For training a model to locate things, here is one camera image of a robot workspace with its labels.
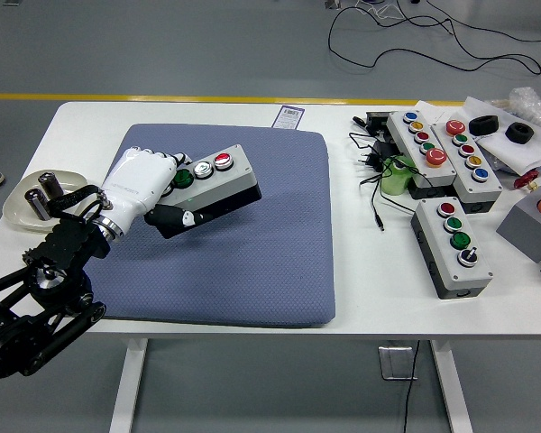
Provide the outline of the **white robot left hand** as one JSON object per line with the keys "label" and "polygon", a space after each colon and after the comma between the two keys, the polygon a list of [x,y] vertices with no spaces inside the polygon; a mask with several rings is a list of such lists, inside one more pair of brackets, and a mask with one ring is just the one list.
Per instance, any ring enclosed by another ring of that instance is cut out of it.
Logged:
{"label": "white robot left hand", "polygon": [[126,235],[136,218],[152,212],[172,191],[179,167],[191,162],[185,153],[171,155],[139,147],[126,150],[102,185],[108,203],[94,222],[103,235],[110,241]]}

